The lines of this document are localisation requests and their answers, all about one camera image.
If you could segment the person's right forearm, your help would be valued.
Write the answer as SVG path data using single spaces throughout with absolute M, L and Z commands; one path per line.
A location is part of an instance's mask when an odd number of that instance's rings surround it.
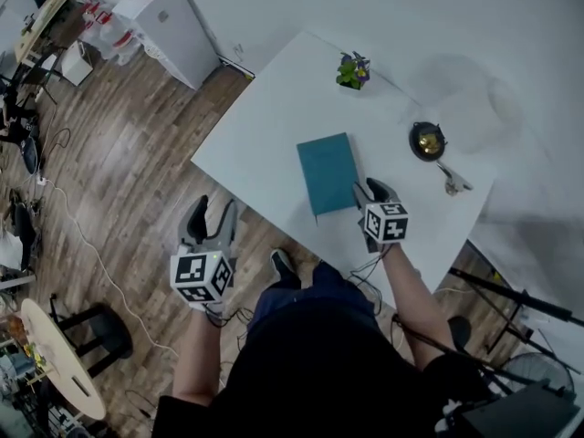
M 382 262 L 398 316 L 403 326 L 409 329 L 405 332 L 405 338 L 414 364 L 419 370 L 424 370 L 443 353 L 414 337 L 411 331 L 454 349 L 447 317 L 399 244 L 392 245 L 384 252 Z

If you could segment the light wooden desk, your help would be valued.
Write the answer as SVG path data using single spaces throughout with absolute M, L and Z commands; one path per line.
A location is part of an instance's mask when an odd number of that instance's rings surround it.
M 24 34 L 15 43 L 14 51 L 17 64 L 28 61 L 28 56 L 31 54 L 34 44 L 66 2 L 67 0 L 46 0 L 40 7 L 37 18 L 31 28 L 26 29 Z

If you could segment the person's left shoe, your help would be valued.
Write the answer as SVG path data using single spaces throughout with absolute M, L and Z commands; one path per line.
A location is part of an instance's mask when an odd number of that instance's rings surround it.
M 299 290 L 301 281 L 297 275 L 296 269 L 288 257 L 288 253 L 276 248 L 270 254 L 270 261 L 275 272 L 279 275 L 279 280 L 271 285 L 271 288 Z

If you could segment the person's black shirt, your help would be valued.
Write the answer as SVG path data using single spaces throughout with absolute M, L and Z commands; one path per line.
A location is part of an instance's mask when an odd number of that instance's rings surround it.
M 435 438 L 449 402 L 490 396 L 464 358 L 418 370 L 354 310 L 312 299 L 251 328 L 208 405 L 162 397 L 152 438 Z

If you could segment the teal book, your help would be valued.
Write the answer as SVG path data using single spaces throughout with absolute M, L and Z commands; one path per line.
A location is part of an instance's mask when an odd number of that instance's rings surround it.
M 301 142 L 297 154 L 316 224 L 323 214 L 356 206 L 353 185 L 360 178 L 346 132 Z

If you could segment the water jug red cap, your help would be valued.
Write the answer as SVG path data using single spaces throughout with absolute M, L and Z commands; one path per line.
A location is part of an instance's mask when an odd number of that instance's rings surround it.
M 128 64 L 140 48 L 140 42 L 134 37 L 132 30 L 114 14 L 109 15 L 108 22 L 101 29 L 101 36 L 113 55 L 118 57 L 119 66 Z
M 113 6 L 100 0 L 85 0 L 82 6 L 82 18 L 85 30 L 97 30 L 111 19 Z

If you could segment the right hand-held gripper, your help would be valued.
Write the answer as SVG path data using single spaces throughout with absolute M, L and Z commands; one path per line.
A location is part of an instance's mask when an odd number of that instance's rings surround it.
M 388 184 L 370 177 L 366 179 L 366 184 L 372 196 L 358 182 L 353 183 L 352 192 L 361 210 L 359 225 L 367 251 L 373 254 L 382 245 L 393 245 L 405 239 L 409 214 L 397 192 Z

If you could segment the white water dispenser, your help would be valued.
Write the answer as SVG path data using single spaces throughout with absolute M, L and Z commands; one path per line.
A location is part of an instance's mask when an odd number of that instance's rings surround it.
M 199 89 L 220 65 L 188 0 L 119 0 L 113 13 L 149 57 L 191 89 Z

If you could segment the person's blue trousers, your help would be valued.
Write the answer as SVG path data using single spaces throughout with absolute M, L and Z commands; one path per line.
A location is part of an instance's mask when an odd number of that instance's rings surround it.
M 361 318 L 370 318 L 369 324 L 379 329 L 373 303 L 353 283 L 344 279 L 337 269 L 321 261 L 314 268 L 312 276 L 313 284 L 302 288 L 299 277 L 288 270 L 279 281 L 265 289 L 256 303 L 247 330 L 252 330 L 263 318 L 273 315 L 281 308 L 312 299 L 334 301 L 343 308 L 359 312 Z

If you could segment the small metal tool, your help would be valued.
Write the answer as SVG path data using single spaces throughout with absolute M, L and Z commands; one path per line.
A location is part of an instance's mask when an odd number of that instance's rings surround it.
M 450 196 L 456 196 L 458 193 L 472 191 L 474 189 L 472 184 L 442 161 L 437 161 L 436 165 L 446 177 L 444 189 Z

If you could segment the black case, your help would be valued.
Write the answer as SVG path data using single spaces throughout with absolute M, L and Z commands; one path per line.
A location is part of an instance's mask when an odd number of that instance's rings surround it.
M 575 395 L 549 381 L 531 383 L 502 399 L 454 411 L 457 438 L 555 438 L 576 417 Z

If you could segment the person's left forearm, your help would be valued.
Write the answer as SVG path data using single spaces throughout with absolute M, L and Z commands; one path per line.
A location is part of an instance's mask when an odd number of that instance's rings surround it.
M 174 371 L 172 396 L 208 407 L 219 392 L 221 329 L 202 311 L 194 310 Z

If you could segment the black tripod stand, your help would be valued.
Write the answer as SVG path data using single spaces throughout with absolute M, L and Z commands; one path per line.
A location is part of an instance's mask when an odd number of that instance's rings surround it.
M 518 292 L 512 288 L 506 287 L 505 285 L 498 285 L 495 282 L 484 280 L 478 276 L 473 276 L 454 267 L 451 267 L 448 270 L 448 274 L 462 279 L 484 302 L 487 303 L 489 307 L 491 307 L 499 315 L 500 318 L 506 322 L 495 337 L 495 341 L 487 347 L 487 354 L 490 354 L 495 349 L 501 338 L 506 333 L 508 333 L 519 339 L 522 343 L 535 348 L 544 356 L 556 360 L 560 365 L 566 367 L 568 370 L 571 370 L 578 375 L 582 375 L 580 370 L 577 370 L 575 367 L 567 364 L 563 360 L 560 360 L 551 349 L 546 349 L 535 341 L 532 341 L 531 338 L 525 335 L 515 324 L 514 318 L 521 308 L 532 308 L 535 311 L 543 313 L 544 315 L 548 315 L 563 322 L 574 324 L 581 328 L 584 328 L 584 320 L 574 317 L 573 313 L 566 308 L 551 304 L 536 297 L 531 297 L 525 290 L 523 292 Z M 513 309 L 511 315 L 506 315 L 502 309 L 500 309 L 483 293 L 483 289 L 513 301 L 515 303 L 515 308 Z

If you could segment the black stool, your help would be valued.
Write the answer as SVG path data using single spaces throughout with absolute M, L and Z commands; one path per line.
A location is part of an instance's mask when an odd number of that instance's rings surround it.
M 92 350 L 102 348 L 108 354 L 88 367 L 91 378 L 99 376 L 118 360 L 125 360 L 133 353 L 133 343 L 130 332 L 121 317 L 108 305 L 96 303 L 90 308 L 68 318 L 60 317 L 54 305 L 56 296 L 49 300 L 49 316 L 56 322 L 58 329 L 72 346 L 78 357 L 82 358 Z M 67 331 L 88 322 L 93 338 L 77 346 L 67 335 Z

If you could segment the pile of snacks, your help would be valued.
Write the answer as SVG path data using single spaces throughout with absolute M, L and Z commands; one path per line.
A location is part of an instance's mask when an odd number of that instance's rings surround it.
M 8 332 L 12 339 L 23 348 L 26 356 L 35 363 L 37 368 L 41 370 L 47 368 L 45 357 L 38 351 L 36 344 L 28 340 L 26 327 L 20 317 L 16 315 L 8 316 Z

